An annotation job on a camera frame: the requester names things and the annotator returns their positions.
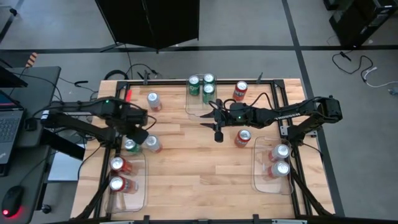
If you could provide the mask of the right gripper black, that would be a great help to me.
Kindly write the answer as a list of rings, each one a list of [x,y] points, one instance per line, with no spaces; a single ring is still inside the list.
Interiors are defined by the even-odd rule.
[[[249,106],[245,103],[232,103],[233,109],[226,109],[221,99],[215,102],[216,108],[207,114],[201,115],[200,118],[214,119],[214,123],[200,123],[200,125],[211,128],[215,132],[214,139],[216,142],[223,142],[223,133],[221,129],[227,126],[244,126],[247,124],[247,113]]]

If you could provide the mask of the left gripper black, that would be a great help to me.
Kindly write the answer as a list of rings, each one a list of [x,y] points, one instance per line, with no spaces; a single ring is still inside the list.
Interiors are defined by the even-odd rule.
[[[122,105],[116,113],[114,127],[120,134],[132,139],[137,144],[142,144],[149,135],[148,131],[143,128],[147,125],[147,121],[147,110]]]

